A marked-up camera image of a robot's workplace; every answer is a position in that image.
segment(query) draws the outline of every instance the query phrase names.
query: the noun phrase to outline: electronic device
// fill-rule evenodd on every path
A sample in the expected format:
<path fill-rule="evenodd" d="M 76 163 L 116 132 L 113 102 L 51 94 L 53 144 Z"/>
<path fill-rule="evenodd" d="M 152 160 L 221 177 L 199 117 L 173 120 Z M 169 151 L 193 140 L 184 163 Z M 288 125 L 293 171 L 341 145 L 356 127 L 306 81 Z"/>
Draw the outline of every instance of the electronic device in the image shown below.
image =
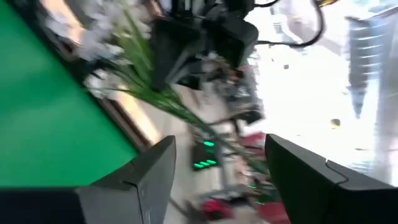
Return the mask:
<path fill-rule="evenodd" d="M 218 159 L 216 158 L 215 151 L 220 146 L 212 141 L 195 141 L 195 144 L 191 148 L 191 161 L 192 169 L 199 171 L 207 168 L 211 168 L 218 165 Z"/>
<path fill-rule="evenodd" d="M 243 18 L 253 6 L 241 7 L 247 5 L 243 1 L 240 4 L 207 1 L 195 14 L 193 9 L 186 10 L 181 4 L 172 5 L 171 13 L 155 20 L 151 33 L 155 55 L 153 89 L 161 91 L 178 83 L 189 74 L 184 67 L 192 61 L 196 63 L 194 59 L 198 54 L 215 52 L 227 60 L 231 68 L 236 68 L 252 53 L 259 32 Z"/>
<path fill-rule="evenodd" d="M 175 160 L 175 137 L 167 136 L 89 186 L 0 189 L 0 223 L 161 224 Z"/>
<path fill-rule="evenodd" d="M 266 157 L 292 224 L 397 223 L 398 189 L 274 134 Z"/>

